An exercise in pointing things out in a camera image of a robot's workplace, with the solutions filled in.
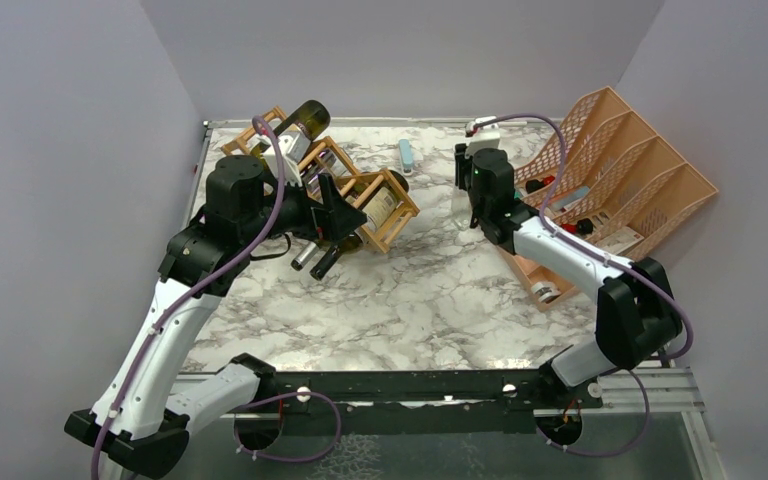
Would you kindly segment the dark green top wine bottle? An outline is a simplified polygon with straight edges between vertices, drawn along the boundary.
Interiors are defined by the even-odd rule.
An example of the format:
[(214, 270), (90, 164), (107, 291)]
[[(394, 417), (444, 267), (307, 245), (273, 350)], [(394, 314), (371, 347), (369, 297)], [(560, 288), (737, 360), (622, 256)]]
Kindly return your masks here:
[(277, 140), (278, 135), (296, 130), (303, 133), (313, 143), (327, 129), (330, 121), (329, 110), (318, 100), (310, 99), (274, 127), (273, 132)]

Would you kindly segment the clear glass bottle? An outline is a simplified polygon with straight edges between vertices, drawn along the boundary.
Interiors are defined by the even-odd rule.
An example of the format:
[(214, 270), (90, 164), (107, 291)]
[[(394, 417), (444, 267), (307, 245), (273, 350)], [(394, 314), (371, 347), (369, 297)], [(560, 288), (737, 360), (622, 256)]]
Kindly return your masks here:
[(450, 202), (451, 220), (460, 230), (472, 228), (472, 205), (469, 192), (455, 185), (452, 189)]

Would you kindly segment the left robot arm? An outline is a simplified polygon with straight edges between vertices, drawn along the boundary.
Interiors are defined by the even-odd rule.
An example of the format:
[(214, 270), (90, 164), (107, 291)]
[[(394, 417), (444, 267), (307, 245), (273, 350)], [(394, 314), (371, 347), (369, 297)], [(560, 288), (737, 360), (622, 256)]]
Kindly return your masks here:
[(270, 171), (258, 158), (220, 159), (206, 180), (196, 216), (167, 244), (154, 296), (125, 361), (89, 409), (73, 412), (65, 431), (93, 450), (91, 475), (107, 459), (132, 477), (160, 479), (190, 439), (236, 408), (277, 413), (284, 394), (275, 370), (242, 354), (196, 386), (173, 386), (194, 340), (266, 238), (292, 235), (336, 243), (362, 226), (365, 214), (322, 174), (320, 200), (290, 183), (293, 167)]

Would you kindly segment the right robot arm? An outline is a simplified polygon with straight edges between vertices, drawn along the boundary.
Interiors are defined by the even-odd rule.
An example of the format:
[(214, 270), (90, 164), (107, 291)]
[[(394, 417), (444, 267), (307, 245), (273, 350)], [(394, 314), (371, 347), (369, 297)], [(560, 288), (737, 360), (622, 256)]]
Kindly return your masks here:
[(537, 209), (514, 196), (506, 152), (460, 143), (454, 148), (455, 179), (468, 195), (470, 225), (493, 245), (548, 268), (596, 305), (595, 332), (539, 368), (537, 393), (560, 407), (577, 387), (614, 370), (630, 370), (683, 330), (663, 266), (651, 258), (612, 256), (563, 232)]

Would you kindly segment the green wine bottle beige label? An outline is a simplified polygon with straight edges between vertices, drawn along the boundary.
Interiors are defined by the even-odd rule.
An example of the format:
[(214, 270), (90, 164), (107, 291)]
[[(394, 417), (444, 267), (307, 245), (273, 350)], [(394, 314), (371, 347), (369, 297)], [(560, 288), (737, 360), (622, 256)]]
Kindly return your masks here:
[(406, 178), (394, 170), (339, 177), (336, 186), (349, 209), (336, 215), (338, 239), (315, 244), (323, 251), (310, 268), (316, 280), (323, 279), (342, 257), (361, 249), (388, 252), (406, 222), (418, 213), (408, 196)]

